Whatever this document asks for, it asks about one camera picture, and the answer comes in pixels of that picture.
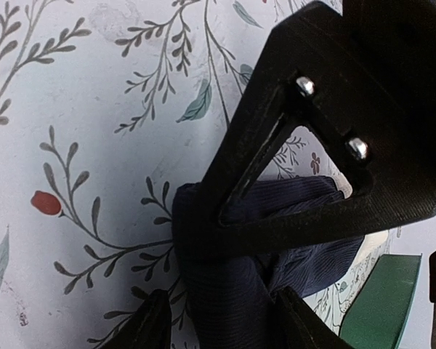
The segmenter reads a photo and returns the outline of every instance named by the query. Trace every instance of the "metal bolt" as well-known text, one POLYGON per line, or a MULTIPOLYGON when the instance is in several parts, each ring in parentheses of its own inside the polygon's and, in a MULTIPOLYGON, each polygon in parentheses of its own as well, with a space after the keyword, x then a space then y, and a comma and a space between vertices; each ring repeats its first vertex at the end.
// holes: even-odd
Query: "metal bolt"
POLYGON ((368 157, 368 144, 363 142, 360 138, 352 138, 347 142, 347 146, 355 157, 355 160, 364 161, 368 157))
POLYGON ((304 97, 310 97, 315 93, 315 84, 306 76, 297 78, 296 83, 300 87, 300 91, 304 97))

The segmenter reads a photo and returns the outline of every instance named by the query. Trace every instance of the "floral tablecloth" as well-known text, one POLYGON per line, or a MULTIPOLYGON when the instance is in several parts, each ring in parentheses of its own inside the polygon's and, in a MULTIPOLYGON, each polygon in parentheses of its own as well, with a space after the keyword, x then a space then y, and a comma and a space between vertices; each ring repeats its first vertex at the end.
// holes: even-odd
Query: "floral tablecloth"
MULTIPOLYGON (((302 5, 0 0, 0 348, 99 348, 155 288, 172 347, 196 347, 171 199, 200 181, 268 33, 302 5)), ((264 173, 295 175, 339 175, 306 129, 264 173)), ((322 317, 375 256, 314 296, 322 317)))

